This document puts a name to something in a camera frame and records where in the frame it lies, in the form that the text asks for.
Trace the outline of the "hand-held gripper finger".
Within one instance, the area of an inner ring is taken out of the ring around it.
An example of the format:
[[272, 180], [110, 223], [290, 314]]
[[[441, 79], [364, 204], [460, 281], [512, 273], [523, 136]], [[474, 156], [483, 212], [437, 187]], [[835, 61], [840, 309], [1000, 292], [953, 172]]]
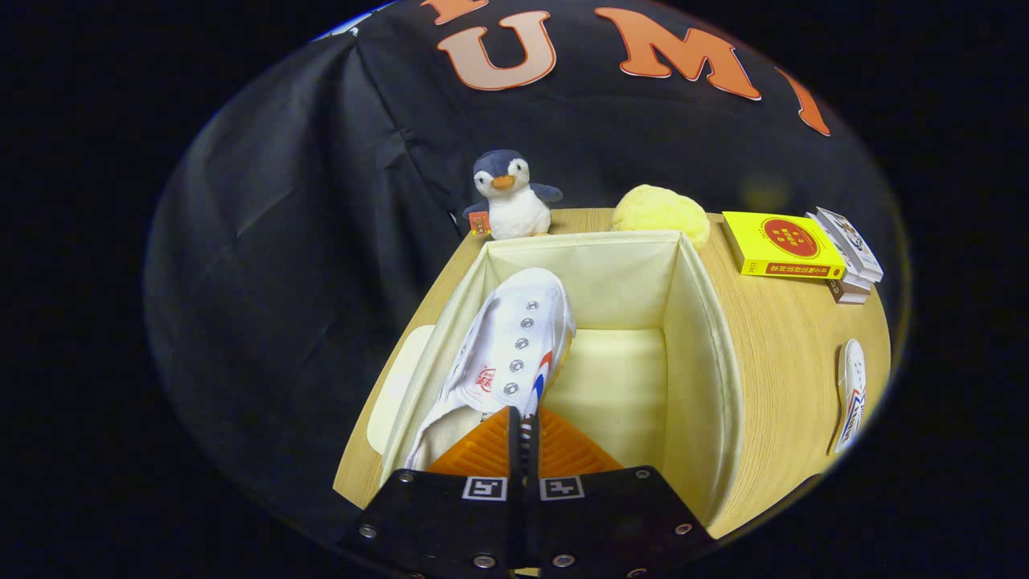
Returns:
[[496, 474], [394, 470], [342, 533], [345, 554], [381, 578], [510, 578], [524, 557], [518, 419], [494, 419]]
[[527, 448], [527, 558], [540, 578], [671, 578], [716, 539], [653, 465], [544, 477], [543, 425]]

